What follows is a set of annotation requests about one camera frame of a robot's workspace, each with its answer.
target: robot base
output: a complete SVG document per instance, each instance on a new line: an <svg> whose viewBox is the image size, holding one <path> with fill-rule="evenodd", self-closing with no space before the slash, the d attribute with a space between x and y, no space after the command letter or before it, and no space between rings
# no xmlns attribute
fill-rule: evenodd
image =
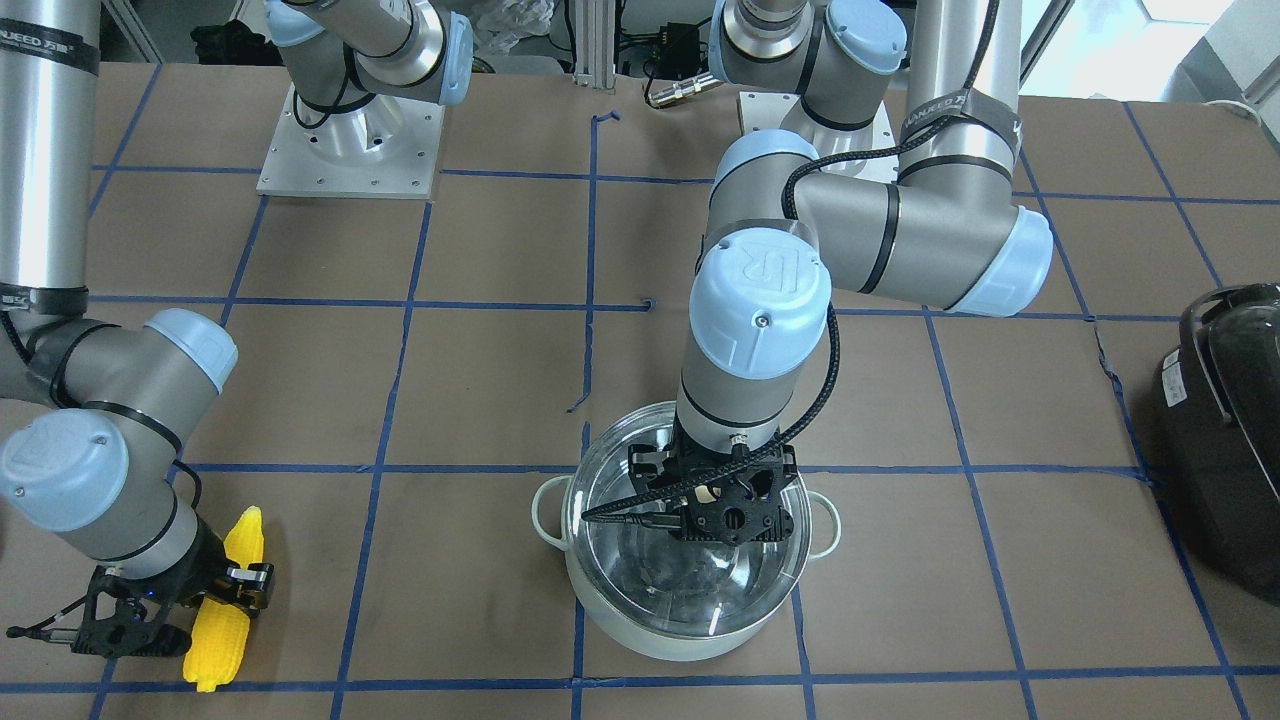
<svg viewBox="0 0 1280 720"><path fill-rule="evenodd" d="M435 179L444 129L444 108L434 102L380 96L394 102L403 126L387 142L375 140L367 151L346 158L325 158L315 151L317 133L301 128L293 118L293 87L285 95L280 119L275 124L271 147L257 179L260 195L285 197L387 197L429 200ZM351 115L364 114L364 110ZM326 124L372 124L364 118L335 115Z"/></svg>
<svg viewBox="0 0 1280 720"><path fill-rule="evenodd" d="M742 135L764 128L782 127L783 118L787 117L787 113L799 101L800 96L794 92L739 92L737 117L742 124ZM890 123L883 102L876 111L876 119L865 129L872 132L872 149L879 150L881 147L893 146L893 126ZM818 147L819 152L823 150L823 147ZM897 158L867 160L860 169L855 163L840 163L838 165L823 168L823 172L893 183L897 182Z"/></svg>

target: light blue joint cap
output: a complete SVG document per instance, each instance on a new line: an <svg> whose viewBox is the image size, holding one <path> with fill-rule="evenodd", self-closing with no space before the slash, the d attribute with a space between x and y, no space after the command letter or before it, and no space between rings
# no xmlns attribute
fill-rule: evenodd
<svg viewBox="0 0 1280 720"><path fill-rule="evenodd" d="M724 35L724 0L716 0L716 9L712 10L712 29L710 35L707 37L707 67L712 70L712 74L717 79L724 82L732 82L728 79L728 72L724 70L724 56L721 53L724 51L721 44L721 36Z"/></svg>
<svg viewBox="0 0 1280 720"><path fill-rule="evenodd" d="M466 15L449 13L449 44L444 54L440 105L457 105L467 96L474 53L475 37L471 32L471 20Z"/></svg>
<svg viewBox="0 0 1280 720"><path fill-rule="evenodd" d="M68 533L111 507L129 474L129 448L101 413L46 413L0 445L0 492L36 527Z"/></svg>
<svg viewBox="0 0 1280 720"><path fill-rule="evenodd" d="M689 323L717 368L767 380L809 357L829 304L831 273L817 250L788 232L746 228L707 251L689 297Z"/></svg>
<svg viewBox="0 0 1280 720"><path fill-rule="evenodd" d="M266 28L276 47L302 45L324 32L324 27L282 0L266 0Z"/></svg>
<svg viewBox="0 0 1280 720"><path fill-rule="evenodd" d="M716 184L712 186L712 192L716 191L716 186L718 186L726 176L732 173L739 167L745 165L756 158L764 158L765 155L774 155L778 152L804 155L810 160L818 159L818 150L814 149L813 143L788 129L769 128L749 132L735 140L733 145L730 145L728 150L724 151L724 156L721 158L719 168L716 169Z"/></svg>
<svg viewBox="0 0 1280 720"><path fill-rule="evenodd" d="M906 56L906 26L881 0L832 0L827 28L846 55L873 73L891 74Z"/></svg>
<svg viewBox="0 0 1280 720"><path fill-rule="evenodd" d="M236 342L221 325L191 310L169 307L156 313L145 327L169 338L178 350L186 352L221 395L223 383L239 359Z"/></svg>
<svg viewBox="0 0 1280 720"><path fill-rule="evenodd" d="M1018 209L1018 220L987 272L947 313L1007 318L1036 300L1053 259L1053 233L1039 213Z"/></svg>

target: yellow corn cob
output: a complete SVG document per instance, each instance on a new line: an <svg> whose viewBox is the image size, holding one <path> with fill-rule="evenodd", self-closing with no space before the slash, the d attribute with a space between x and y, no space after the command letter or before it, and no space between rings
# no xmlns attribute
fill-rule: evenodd
<svg viewBox="0 0 1280 720"><path fill-rule="evenodd" d="M261 562L262 511L257 506L250 506L232 532L227 533L223 544L227 559L234 560L241 568ZM191 629L191 650L182 661L182 676L188 683L196 683L196 692L201 693L211 693L218 685L225 685L239 671L247 639L248 616L244 612L206 600Z"/></svg>

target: sticker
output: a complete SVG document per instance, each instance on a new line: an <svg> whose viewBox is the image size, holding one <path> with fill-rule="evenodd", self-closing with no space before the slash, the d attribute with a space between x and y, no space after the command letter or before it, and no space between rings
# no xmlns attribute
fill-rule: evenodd
<svg viewBox="0 0 1280 720"><path fill-rule="evenodd" d="M100 53L84 38L52 27L0 18L0 50L44 58L97 74Z"/></svg>
<svg viewBox="0 0 1280 720"><path fill-rule="evenodd" d="M1166 357L1165 369L1160 373L1161 384L1165 386L1165 404L1169 407L1187 400L1187 386L1183 383L1183 364L1176 360L1176 356L1178 352L1170 355L1170 357L1174 357L1172 364Z"/></svg>

